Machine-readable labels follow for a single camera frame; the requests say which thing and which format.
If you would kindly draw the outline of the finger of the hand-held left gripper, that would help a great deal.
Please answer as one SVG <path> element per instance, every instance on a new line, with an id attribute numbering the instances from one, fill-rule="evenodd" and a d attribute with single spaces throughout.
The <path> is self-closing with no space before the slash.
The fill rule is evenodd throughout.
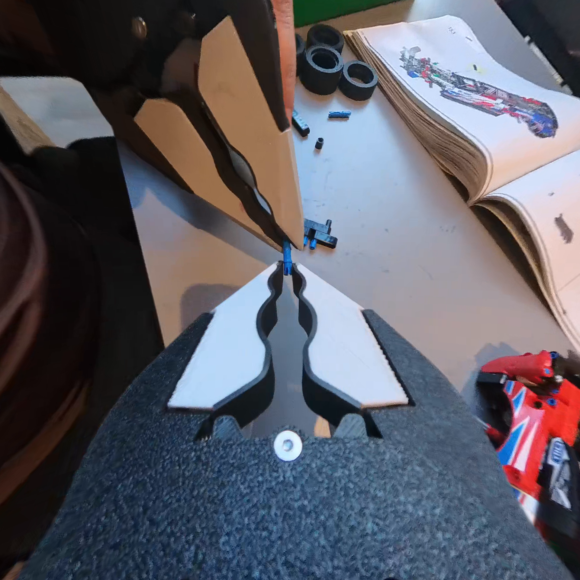
<path id="1" fill-rule="evenodd" d="M 134 121 L 197 197 L 276 251 L 282 250 L 250 219 L 219 175 L 210 149 L 178 105 L 165 98 L 148 98 Z"/>
<path id="2" fill-rule="evenodd" d="M 198 88 L 228 145 L 245 161 L 260 213 L 301 248 L 303 208 L 291 128 L 272 116 L 230 16 L 201 42 Z"/>

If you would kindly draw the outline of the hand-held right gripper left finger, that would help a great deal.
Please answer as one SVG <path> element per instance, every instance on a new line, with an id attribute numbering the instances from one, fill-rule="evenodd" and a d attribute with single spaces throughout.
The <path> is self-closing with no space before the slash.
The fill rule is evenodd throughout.
<path id="1" fill-rule="evenodd" d="M 284 285 L 282 262 L 266 268 L 216 306 L 168 399 L 168 409 L 234 417 L 246 426 L 274 396 L 269 335 Z"/>

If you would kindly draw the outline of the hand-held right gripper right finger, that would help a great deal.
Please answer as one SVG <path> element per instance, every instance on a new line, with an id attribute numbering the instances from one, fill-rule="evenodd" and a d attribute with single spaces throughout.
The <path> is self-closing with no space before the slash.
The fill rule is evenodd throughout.
<path id="1" fill-rule="evenodd" d="M 299 323 L 306 332 L 302 394 L 330 425 L 409 405 L 409 395 L 364 315 L 364 308 L 304 265 L 292 267 Z"/>

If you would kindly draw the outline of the black beam assembly blue pins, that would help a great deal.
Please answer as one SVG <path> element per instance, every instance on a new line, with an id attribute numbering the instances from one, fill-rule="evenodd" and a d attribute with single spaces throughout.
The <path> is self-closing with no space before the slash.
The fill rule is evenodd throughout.
<path id="1" fill-rule="evenodd" d="M 331 235 L 332 221 L 319 223 L 309 219 L 304 220 L 303 247 L 315 250 L 317 245 L 334 250 L 337 247 L 337 237 Z"/>

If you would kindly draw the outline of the person's left forearm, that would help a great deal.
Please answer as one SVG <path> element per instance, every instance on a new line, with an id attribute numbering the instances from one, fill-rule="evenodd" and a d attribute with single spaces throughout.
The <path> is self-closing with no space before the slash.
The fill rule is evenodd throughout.
<path id="1" fill-rule="evenodd" d="M 66 76 L 29 1 L 1 1 L 1 76 Z"/>

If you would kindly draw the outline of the light grey desk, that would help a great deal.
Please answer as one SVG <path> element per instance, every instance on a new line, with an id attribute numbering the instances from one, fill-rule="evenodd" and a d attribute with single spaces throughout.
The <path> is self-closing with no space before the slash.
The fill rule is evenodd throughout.
<path id="1" fill-rule="evenodd" d="M 326 144 L 292 131 L 304 212 L 331 218 L 337 249 L 295 259 L 375 310 L 437 365 L 479 414 L 477 369 L 521 350 L 569 342 L 503 225 L 469 209 L 382 94 L 351 121 L 325 121 L 339 95 L 297 89 L 297 109 Z M 280 256 L 204 200 L 181 190 L 125 143 L 119 155 L 167 346 L 201 313 Z"/>

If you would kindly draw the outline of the plywood board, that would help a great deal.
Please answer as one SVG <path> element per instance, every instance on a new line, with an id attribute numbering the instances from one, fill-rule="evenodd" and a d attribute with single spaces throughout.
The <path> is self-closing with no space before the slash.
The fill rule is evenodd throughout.
<path id="1" fill-rule="evenodd" d="M 29 156 L 36 149 L 56 146 L 4 88 L 1 88 L 1 118 L 25 155 Z"/>

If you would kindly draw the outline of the green plastic bin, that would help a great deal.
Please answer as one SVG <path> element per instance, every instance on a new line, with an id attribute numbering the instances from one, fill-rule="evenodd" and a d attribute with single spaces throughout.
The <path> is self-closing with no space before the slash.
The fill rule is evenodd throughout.
<path id="1" fill-rule="evenodd" d="M 293 1 L 295 27 L 348 16 L 395 1 Z"/>

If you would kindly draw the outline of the person's brown shirt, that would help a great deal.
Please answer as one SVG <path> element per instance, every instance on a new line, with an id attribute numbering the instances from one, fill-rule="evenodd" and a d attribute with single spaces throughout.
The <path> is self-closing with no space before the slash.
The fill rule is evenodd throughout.
<path id="1" fill-rule="evenodd" d="M 1 504 L 85 406 L 100 273 L 83 229 L 1 165 Z"/>

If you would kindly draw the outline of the red toy brick car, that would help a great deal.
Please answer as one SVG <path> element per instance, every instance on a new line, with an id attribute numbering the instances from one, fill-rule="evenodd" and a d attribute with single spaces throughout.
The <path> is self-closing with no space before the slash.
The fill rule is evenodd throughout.
<path id="1" fill-rule="evenodd" d="M 579 553 L 579 355 L 542 350 L 484 364 L 483 427 L 531 524 Z"/>

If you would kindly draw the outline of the open instruction booklet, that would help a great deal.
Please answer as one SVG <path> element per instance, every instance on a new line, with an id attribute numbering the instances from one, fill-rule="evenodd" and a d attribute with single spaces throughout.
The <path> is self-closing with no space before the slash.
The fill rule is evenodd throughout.
<path id="1" fill-rule="evenodd" d="M 435 162 L 524 253 L 579 351 L 579 98 L 496 62 L 460 18 L 344 33 Z"/>

